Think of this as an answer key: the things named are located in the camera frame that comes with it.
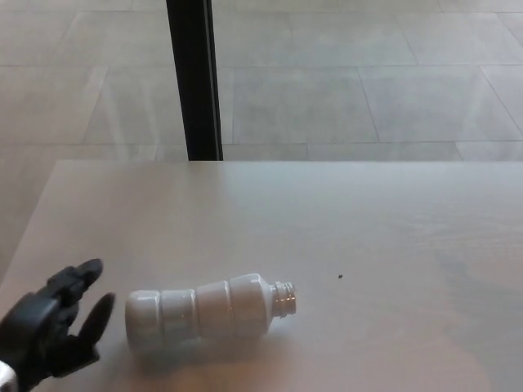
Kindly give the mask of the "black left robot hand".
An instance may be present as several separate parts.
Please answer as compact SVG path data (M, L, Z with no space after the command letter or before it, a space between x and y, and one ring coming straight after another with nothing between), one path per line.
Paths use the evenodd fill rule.
M69 329L103 268L100 259L67 266L24 294L1 319L2 391L31 391L49 377L68 376L100 359L96 345L114 310L114 293L95 303L78 334Z

